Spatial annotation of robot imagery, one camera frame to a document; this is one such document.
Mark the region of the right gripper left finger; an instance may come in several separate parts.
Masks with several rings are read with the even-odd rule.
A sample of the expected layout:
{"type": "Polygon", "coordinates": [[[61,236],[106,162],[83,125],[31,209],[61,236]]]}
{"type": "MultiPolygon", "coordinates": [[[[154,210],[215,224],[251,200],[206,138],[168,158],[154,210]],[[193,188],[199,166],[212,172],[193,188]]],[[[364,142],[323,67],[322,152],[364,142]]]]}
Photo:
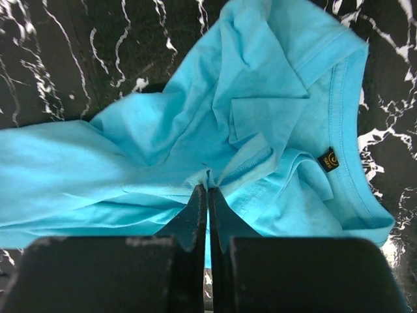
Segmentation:
{"type": "Polygon", "coordinates": [[[202,312],[207,192],[150,237],[44,237],[25,251],[2,312],[202,312]]]}

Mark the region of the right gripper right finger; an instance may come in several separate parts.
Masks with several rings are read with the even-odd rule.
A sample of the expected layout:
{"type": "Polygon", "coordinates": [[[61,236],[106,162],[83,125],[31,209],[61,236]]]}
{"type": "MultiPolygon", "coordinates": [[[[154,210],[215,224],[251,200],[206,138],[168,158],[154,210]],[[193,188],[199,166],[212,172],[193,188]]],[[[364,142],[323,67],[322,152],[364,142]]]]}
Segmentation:
{"type": "Polygon", "coordinates": [[[263,237],[208,192],[215,312],[406,312],[382,252],[358,238],[263,237]]]}

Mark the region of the turquoise t-shirt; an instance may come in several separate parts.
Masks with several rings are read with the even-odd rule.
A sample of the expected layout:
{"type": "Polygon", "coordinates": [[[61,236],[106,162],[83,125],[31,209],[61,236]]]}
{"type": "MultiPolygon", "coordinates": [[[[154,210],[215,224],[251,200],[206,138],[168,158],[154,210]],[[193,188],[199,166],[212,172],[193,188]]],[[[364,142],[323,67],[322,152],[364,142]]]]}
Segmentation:
{"type": "Polygon", "coordinates": [[[309,1],[228,2],[162,92],[1,131],[1,247],[153,235],[200,184],[265,237],[383,245],[395,221],[357,142],[367,55],[309,1]]]}

